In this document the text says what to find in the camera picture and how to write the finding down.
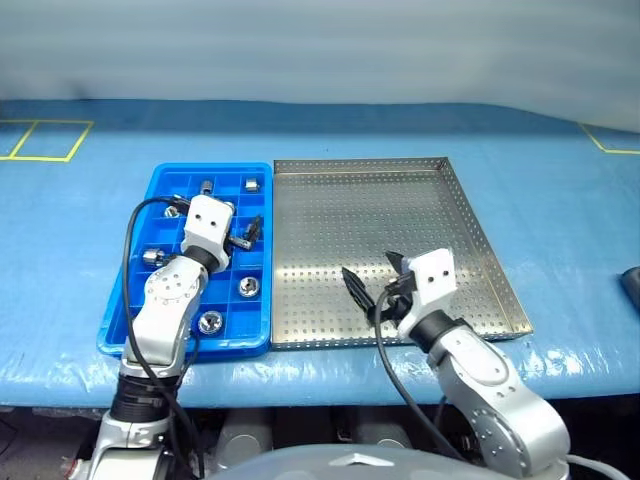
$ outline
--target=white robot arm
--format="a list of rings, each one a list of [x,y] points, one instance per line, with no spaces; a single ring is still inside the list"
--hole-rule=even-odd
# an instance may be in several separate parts
[[[379,300],[393,298],[386,319],[395,319],[398,335],[428,354],[444,394],[478,438],[487,467],[512,478],[567,478],[569,434],[558,413],[522,383],[501,350],[464,320],[445,313],[456,291],[451,252],[387,256],[400,275]],[[362,284],[352,272],[343,274],[351,295],[373,321],[375,308]]]
[[[165,443],[170,400],[176,403],[185,367],[191,318],[209,275],[228,266],[229,244],[251,248],[252,241],[230,236],[234,208],[227,203],[208,195],[197,195],[190,203],[176,199],[175,203],[187,214],[182,254],[152,273],[145,283],[144,305],[132,325],[137,349],[129,337],[116,395],[102,419],[91,462],[76,465],[70,479],[165,478],[173,468],[174,455],[178,455],[165,448]],[[259,233],[259,218],[256,224]]]

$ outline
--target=yellow tape line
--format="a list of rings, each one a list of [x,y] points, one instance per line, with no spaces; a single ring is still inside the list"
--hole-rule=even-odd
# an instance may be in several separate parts
[[[87,138],[87,135],[89,135],[89,131],[91,130],[91,127],[93,127],[94,125],[94,122],[91,120],[54,120],[54,119],[26,119],[26,118],[0,120],[0,124],[3,124],[3,123],[9,123],[9,124],[30,123],[31,126],[22,135],[22,137],[20,137],[20,140],[18,140],[18,143],[16,143],[16,145],[11,149],[11,152],[9,153],[9,155],[0,156],[0,160],[28,160],[28,161],[34,161],[34,162],[69,162],[71,161],[73,156],[78,151],[78,148],[80,148],[80,145],[82,145],[82,142],[84,142],[84,139]],[[18,152],[20,151],[22,146],[25,144],[27,139],[31,136],[31,134],[36,129],[36,127],[41,123],[65,123],[65,124],[70,123],[70,124],[86,125],[86,128],[80,134],[80,136],[78,137],[78,140],[76,140],[76,143],[73,144],[73,146],[71,147],[71,150],[69,150],[69,153],[67,153],[67,155],[65,155],[64,157],[18,155]]]
[[[602,150],[604,153],[616,153],[616,154],[621,154],[621,155],[640,155],[640,150],[620,150],[617,148],[607,148],[605,147],[602,142],[600,142],[600,140],[598,140],[587,128],[586,125],[582,124],[582,123],[578,123],[578,125],[580,126],[580,128],[584,131],[584,133],[586,133],[589,138],[591,139],[591,141],[596,145],[596,147],[598,147],[600,150]]]

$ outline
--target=perforated metal tray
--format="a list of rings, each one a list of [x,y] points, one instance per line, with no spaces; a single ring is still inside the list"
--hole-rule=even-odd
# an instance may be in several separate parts
[[[282,160],[274,182],[273,348],[373,343],[340,269],[376,298],[394,276],[385,250],[451,248],[449,314],[489,339],[533,330],[446,158]],[[398,341],[388,322],[383,335]]]

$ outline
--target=blue compartment tray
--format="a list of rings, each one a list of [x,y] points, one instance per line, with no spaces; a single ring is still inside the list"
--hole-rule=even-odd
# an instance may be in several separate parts
[[[255,178],[260,185],[257,192],[248,192],[245,181]],[[233,249],[229,267],[212,275],[202,294],[198,312],[191,320],[193,332],[198,332],[200,315],[217,310],[224,317],[224,325],[216,335],[200,336],[199,358],[230,358],[260,355],[269,348],[271,337],[271,246],[273,231],[271,168],[262,163],[164,164],[156,168],[146,198],[178,194],[191,198],[200,193],[204,180],[213,182],[213,196],[232,202],[235,214],[231,223],[232,235],[242,236],[256,215],[261,215],[262,233],[251,251]],[[160,248],[167,255],[180,253],[186,217],[166,218],[166,205],[149,205],[138,218],[132,242],[130,263],[131,310],[134,315],[144,302],[144,283],[155,270],[142,261],[148,248]],[[242,297],[238,283],[252,276],[260,281],[260,290],[252,298]],[[122,302],[122,272],[111,291],[107,310],[98,333],[98,349],[119,357],[127,338],[127,325]],[[193,352],[191,339],[187,354]]]

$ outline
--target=table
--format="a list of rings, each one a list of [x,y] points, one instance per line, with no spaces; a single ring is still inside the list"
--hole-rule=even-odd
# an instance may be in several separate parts
[[[574,122],[478,105],[0,104],[0,120],[19,118],[94,124],[68,163],[0,161],[0,405],[111,403],[118,362],[97,352],[96,332],[127,219],[156,165],[288,158],[448,156],[534,325],[534,334],[500,345],[525,382],[547,398],[640,391],[640,315],[617,278],[640,264],[640,156],[602,151]],[[589,131],[613,150],[640,144],[637,135]],[[62,141],[76,137],[36,129],[23,148],[61,155]],[[0,156],[12,142],[15,132],[0,123]],[[437,402],[417,348],[389,355],[419,402]],[[369,347],[198,364],[180,400],[402,402]]]

